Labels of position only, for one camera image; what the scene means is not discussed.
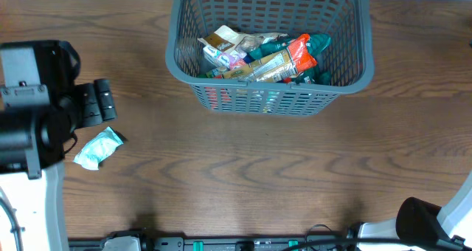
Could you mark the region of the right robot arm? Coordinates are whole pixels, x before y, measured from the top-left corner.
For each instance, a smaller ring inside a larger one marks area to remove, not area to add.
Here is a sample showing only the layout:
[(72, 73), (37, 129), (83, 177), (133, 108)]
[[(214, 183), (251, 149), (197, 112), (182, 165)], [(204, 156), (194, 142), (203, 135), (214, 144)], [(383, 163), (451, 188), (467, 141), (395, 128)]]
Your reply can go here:
[(444, 206), (409, 197), (392, 219), (359, 223), (348, 230), (349, 238), (390, 238), (390, 243), (357, 243), (351, 250), (470, 250), (471, 176)]

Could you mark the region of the grey plastic basket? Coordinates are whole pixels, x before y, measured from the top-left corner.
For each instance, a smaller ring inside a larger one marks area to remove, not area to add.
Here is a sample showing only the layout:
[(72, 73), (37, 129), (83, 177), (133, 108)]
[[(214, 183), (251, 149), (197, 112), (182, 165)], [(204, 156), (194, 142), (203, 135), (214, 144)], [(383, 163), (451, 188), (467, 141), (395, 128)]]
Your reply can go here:
[[(222, 26), (244, 33), (329, 35), (331, 44), (318, 62), (322, 72), (330, 73), (330, 82), (323, 86), (207, 78), (211, 64), (201, 38)], [(372, 80), (369, 0), (173, 0), (165, 60), (170, 73), (189, 84), (209, 110), (313, 115)]]

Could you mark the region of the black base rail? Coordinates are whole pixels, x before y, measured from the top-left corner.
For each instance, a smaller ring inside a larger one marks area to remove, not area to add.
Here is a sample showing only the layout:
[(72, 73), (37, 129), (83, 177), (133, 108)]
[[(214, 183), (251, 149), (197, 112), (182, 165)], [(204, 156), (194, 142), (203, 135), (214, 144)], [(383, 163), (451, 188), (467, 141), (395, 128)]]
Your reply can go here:
[(317, 233), (308, 236), (268, 238), (185, 238), (181, 236), (151, 238), (142, 230), (117, 231), (97, 239), (79, 239), (69, 242), (70, 251), (147, 250), (147, 251), (266, 251), (283, 250), (306, 242), (337, 240), (335, 233)]

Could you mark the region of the green Nescafe coffee bag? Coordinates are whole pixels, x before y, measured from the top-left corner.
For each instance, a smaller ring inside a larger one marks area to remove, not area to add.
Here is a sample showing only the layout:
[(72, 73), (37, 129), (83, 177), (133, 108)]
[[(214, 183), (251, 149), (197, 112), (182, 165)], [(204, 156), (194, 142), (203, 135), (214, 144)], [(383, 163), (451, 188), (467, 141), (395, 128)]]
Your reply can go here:
[(281, 37), (259, 45), (251, 51), (249, 59), (256, 62), (264, 58), (266, 67), (253, 81), (274, 83), (307, 83), (328, 85), (331, 74), (320, 65), (322, 53), (331, 45), (326, 34), (302, 34), (298, 38)]

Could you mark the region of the beige paper pouch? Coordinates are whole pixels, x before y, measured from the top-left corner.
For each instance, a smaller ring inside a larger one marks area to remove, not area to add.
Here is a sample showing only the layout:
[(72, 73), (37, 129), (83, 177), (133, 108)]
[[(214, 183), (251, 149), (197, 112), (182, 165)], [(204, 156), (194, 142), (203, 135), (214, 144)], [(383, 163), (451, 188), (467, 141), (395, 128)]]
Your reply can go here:
[(279, 32), (253, 34), (235, 32), (228, 26), (223, 25), (207, 37), (199, 38), (198, 40), (205, 46), (210, 45), (221, 52), (230, 53), (233, 51), (251, 52), (261, 44), (285, 37), (288, 37), (288, 34)]

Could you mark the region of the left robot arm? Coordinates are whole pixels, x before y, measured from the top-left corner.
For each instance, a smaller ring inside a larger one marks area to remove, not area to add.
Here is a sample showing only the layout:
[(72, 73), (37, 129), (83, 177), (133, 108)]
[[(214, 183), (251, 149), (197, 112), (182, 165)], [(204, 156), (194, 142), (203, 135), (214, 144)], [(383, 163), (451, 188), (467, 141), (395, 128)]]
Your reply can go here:
[(117, 118), (110, 83), (75, 84), (68, 41), (1, 45), (1, 249), (68, 250), (64, 145), (76, 130)]

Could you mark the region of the light green small packet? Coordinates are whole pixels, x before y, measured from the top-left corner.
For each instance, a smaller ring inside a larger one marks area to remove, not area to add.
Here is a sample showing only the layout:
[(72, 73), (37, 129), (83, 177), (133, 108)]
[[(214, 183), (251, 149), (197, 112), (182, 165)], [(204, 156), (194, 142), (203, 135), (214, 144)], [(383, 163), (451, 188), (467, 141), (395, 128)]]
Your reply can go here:
[(75, 156), (74, 163), (89, 171), (98, 171), (100, 163), (112, 155), (124, 142), (118, 134), (107, 127), (90, 140)]

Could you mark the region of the Kleenex tissue multipack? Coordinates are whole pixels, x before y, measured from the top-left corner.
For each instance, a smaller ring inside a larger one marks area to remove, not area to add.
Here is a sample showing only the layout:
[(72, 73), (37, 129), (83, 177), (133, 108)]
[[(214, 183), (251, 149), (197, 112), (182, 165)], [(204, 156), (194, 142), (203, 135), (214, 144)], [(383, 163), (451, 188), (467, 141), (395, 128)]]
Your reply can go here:
[(241, 48), (231, 48), (221, 51), (217, 48), (207, 45), (203, 48), (204, 58), (216, 67), (226, 67), (233, 70), (251, 63), (254, 59)]

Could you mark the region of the orange biscuit pack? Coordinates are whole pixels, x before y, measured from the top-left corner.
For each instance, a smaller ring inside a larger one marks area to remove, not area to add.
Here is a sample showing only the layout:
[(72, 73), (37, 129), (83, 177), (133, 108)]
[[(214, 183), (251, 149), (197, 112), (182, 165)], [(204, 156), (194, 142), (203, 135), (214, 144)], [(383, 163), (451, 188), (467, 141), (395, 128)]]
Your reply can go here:
[(296, 78), (307, 69), (315, 67), (315, 51), (319, 42), (315, 35), (302, 34), (290, 41), (280, 51), (255, 60), (238, 69), (223, 73), (223, 79), (250, 82), (276, 83), (286, 78)]

